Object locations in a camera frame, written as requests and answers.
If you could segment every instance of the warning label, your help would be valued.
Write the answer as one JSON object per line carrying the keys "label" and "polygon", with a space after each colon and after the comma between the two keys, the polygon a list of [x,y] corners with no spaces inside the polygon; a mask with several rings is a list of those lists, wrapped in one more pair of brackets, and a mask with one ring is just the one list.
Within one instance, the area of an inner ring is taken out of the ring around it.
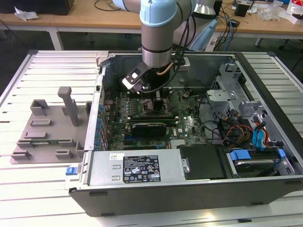
{"label": "warning label", "polygon": [[161,181],[158,155],[124,157],[123,170],[124,183]]}

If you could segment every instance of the table leg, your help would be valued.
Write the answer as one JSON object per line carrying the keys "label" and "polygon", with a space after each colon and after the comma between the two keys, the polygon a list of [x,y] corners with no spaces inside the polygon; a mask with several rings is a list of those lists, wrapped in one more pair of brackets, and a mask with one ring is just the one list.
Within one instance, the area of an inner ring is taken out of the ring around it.
{"label": "table leg", "polygon": [[209,40],[208,44],[205,47],[206,52],[212,52],[214,51],[214,47],[216,45],[217,39],[220,37],[220,32],[214,32],[213,36]]}
{"label": "table leg", "polygon": [[0,30],[0,40],[7,39],[6,34],[4,33],[4,30]]}
{"label": "table leg", "polygon": [[64,47],[60,38],[60,34],[57,31],[57,29],[55,27],[53,27],[51,30],[48,31],[49,35],[51,36],[52,42],[53,42],[53,46],[55,48],[56,51],[63,51]]}
{"label": "table leg", "polygon": [[255,46],[256,47],[259,47],[261,45],[261,42],[263,41],[263,38],[258,38],[256,43],[255,43]]}

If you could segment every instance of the electronic device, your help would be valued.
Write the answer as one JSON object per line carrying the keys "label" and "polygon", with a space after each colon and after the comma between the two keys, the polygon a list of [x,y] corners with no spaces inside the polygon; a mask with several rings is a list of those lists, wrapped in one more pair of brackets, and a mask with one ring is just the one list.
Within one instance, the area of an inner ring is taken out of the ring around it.
{"label": "electronic device", "polygon": [[68,15],[74,0],[2,0],[0,13],[14,13],[15,8],[26,12]]}
{"label": "electronic device", "polygon": [[235,16],[245,17],[247,10],[253,3],[248,1],[238,1],[235,9]]}
{"label": "electronic device", "polygon": [[302,188],[303,139],[242,53],[187,52],[152,94],[122,83],[141,59],[96,59],[83,162],[65,182],[88,215],[269,204]]}

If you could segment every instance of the metal rail table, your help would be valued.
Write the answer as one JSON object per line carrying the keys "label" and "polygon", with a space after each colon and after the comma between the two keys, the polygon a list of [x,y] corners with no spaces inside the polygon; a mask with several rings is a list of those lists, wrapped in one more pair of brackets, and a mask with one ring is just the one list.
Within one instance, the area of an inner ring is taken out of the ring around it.
{"label": "metal rail table", "polygon": [[[274,98],[303,135],[302,85],[277,57],[244,53]],[[0,98],[0,226],[298,226],[303,191],[269,205],[92,218],[64,189],[70,164],[12,165],[10,155],[31,115],[33,99],[62,105],[58,87],[71,86],[78,105],[93,97],[97,51],[39,51],[29,54]],[[251,222],[242,223],[239,219]]]}

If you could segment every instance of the connector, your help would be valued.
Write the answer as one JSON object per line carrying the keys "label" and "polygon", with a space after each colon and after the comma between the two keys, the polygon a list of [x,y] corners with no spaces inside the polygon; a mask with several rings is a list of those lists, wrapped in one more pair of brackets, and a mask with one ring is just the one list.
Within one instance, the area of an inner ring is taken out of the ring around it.
{"label": "connector", "polygon": [[260,130],[261,128],[263,128],[266,125],[266,122],[261,122],[256,128],[255,130]]}
{"label": "connector", "polygon": [[234,117],[240,117],[240,113],[236,111],[235,109],[231,109],[231,115]]}

